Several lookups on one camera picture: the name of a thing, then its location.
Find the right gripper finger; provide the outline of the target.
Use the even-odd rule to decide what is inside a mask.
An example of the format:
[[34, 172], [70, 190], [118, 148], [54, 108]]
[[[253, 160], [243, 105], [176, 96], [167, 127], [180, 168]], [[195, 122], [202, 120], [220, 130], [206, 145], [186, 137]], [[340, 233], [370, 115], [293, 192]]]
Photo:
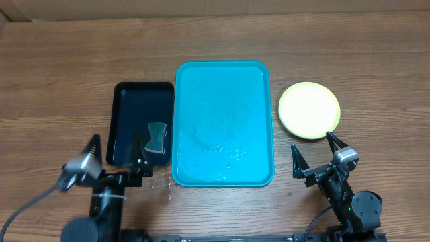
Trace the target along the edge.
[[329, 143], [332, 154], [340, 149], [348, 147], [346, 143], [337, 138], [332, 132], [326, 132], [326, 138]]
[[305, 172], [310, 171], [306, 160], [303, 158], [302, 154], [297, 149], [296, 145], [291, 145], [292, 151], [292, 163], [293, 163], [293, 178], [303, 179], [305, 178]]

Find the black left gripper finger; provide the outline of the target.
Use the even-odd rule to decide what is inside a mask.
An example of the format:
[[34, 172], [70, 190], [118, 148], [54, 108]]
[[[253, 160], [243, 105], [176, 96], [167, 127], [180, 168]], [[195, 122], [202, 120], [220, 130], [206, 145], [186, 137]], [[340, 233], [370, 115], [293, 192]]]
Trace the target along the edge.
[[97, 161], [102, 161], [100, 135], [94, 134], [82, 151], [82, 154], [93, 155]]
[[126, 167], [142, 167], [148, 165], [148, 159], [145, 151], [145, 140], [139, 133], [135, 133], [132, 142], [125, 154], [124, 165]]

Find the green scrubbing sponge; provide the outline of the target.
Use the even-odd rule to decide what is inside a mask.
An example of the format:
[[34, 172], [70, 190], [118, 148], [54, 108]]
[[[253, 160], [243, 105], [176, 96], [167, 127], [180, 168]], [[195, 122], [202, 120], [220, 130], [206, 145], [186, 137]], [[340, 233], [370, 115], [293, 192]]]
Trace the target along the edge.
[[145, 150], [151, 153], [163, 154], [165, 150], [165, 137], [167, 125], [162, 122], [150, 122], [148, 124], [150, 140], [145, 145]]

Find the yellow plate with stain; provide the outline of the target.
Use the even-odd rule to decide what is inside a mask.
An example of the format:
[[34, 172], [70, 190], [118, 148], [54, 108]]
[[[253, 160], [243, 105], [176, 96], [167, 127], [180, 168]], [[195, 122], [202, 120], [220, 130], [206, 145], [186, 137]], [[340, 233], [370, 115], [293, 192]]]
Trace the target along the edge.
[[316, 140], [336, 129], [341, 109], [339, 101], [328, 88], [318, 83], [301, 82], [282, 93], [278, 116], [286, 130], [294, 136]]

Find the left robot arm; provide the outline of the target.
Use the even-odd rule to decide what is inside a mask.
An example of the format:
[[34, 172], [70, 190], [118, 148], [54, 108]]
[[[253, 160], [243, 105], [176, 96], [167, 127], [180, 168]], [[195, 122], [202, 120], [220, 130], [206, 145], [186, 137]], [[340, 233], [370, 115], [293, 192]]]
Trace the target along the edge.
[[73, 185], [92, 189], [89, 215], [68, 222], [61, 233], [61, 241], [140, 241], [153, 239], [144, 229], [122, 229], [125, 190], [140, 187], [144, 177], [153, 175], [141, 135], [135, 134], [126, 156], [131, 162], [129, 171], [107, 173], [101, 161], [101, 139], [95, 134], [77, 156], [61, 167], [58, 180], [61, 192]]

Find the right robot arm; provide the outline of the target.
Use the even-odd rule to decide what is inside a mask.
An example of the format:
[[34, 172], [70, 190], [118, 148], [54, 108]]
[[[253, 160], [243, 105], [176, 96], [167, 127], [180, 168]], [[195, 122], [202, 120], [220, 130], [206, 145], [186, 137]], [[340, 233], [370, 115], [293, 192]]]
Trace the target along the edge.
[[[291, 146], [293, 177], [304, 179], [306, 186], [318, 185], [320, 191], [329, 201], [339, 224], [329, 227], [324, 235], [326, 241], [383, 241], [385, 235], [377, 235], [380, 227], [382, 199], [374, 192], [361, 191], [354, 193], [347, 179], [359, 161], [355, 149], [338, 139], [332, 132], [326, 138], [333, 154], [326, 165], [311, 169], [295, 145]], [[261, 181], [255, 181], [263, 168], [262, 160], [251, 149], [249, 158], [243, 164], [238, 161], [231, 168], [220, 168], [220, 157], [202, 157], [193, 152], [191, 155], [198, 161], [197, 175], [193, 177], [179, 162], [185, 155], [187, 139], [180, 136], [172, 138], [172, 176], [181, 186], [187, 187], [259, 187], [266, 186], [275, 175], [275, 153], [273, 140], [267, 142], [268, 172]]]

